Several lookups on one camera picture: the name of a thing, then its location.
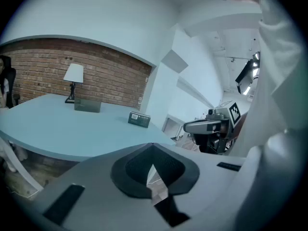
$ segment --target cable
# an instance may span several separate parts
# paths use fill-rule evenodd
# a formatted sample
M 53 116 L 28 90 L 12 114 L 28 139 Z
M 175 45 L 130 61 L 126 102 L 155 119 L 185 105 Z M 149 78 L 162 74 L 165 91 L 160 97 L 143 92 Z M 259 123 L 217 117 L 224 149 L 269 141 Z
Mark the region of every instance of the cable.
M 155 182 L 157 182 L 157 181 L 159 181 L 159 180 L 156 180 L 156 181 L 154 181 L 154 182 L 149 182 L 148 185 L 154 184 Z
M 28 196 L 28 197 L 23 196 L 23 195 L 21 195 L 21 194 L 19 194 L 19 193 L 15 192 L 15 191 L 13 191 L 13 192 L 9 192 L 9 193 L 15 193 L 15 194 L 17 194 L 17 195 L 19 195 L 19 196 L 21 196 L 21 197 L 23 197 L 23 198 L 31 198 L 33 195 L 37 194 L 38 192 L 39 192 L 39 190 L 37 190 L 35 193 L 31 194 L 31 195 L 30 195 L 30 196 Z

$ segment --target box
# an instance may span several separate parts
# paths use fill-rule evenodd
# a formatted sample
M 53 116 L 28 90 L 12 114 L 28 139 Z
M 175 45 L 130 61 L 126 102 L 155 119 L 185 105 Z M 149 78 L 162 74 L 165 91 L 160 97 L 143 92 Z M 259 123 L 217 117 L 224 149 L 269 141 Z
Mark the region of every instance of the box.
M 140 127 L 148 128 L 151 117 L 148 115 L 139 114 L 137 112 L 130 112 L 128 123 L 134 124 Z

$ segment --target white sleeve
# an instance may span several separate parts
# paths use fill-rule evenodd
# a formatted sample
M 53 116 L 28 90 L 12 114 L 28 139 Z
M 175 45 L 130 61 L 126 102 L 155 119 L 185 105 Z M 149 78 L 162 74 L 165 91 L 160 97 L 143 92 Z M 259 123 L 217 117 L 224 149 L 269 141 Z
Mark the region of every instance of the white sleeve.
M 3 88 L 4 93 L 8 93 L 9 92 L 9 82 L 7 79 L 4 79 L 3 85 L 4 85 L 4 88 Z

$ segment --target table lamp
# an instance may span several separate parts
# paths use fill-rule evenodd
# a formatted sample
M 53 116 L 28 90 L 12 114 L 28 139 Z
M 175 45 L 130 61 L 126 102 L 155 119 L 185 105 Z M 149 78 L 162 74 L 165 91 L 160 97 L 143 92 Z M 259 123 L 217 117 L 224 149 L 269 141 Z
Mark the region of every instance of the table lamp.
M 77 83 L 83 83 L 83 66 L 78 64 L 70 64 L 64 76 L 64 80 L 71 81 L 71 94 L 65 100 L 66 103 L 75 103 L 75 86 Z

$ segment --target wooden floor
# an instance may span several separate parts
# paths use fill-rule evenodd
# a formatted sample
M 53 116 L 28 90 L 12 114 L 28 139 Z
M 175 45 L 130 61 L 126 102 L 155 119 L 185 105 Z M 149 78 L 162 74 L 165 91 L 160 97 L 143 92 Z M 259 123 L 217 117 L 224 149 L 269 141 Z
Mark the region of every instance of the wooden floor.
M 199 147 L 193 143 L 190 137 L 186 139 L 183 148 L 192 151 L 199 151 Z M 58 160 L 28 151 L 28 159 L 23 161 L 22 164 L 30 175 L 41 184 L 41 186 L 46 187 L 50 182 L 76 165 L 77 162 Z M 34 189 L 19 173 L 12 173 L 9 169 L 6 169 L 4 180 L 9 191 L 13 192 L 13 194 L 18 193 L 24 197 L 31 196 L 29 200 L 35 198 L 36 195 L 34 193 L 37 190 Z M 168 197 L 168 189 L 157 173 L 151 179 L 147 187 L 152 190 L 153 205 Z

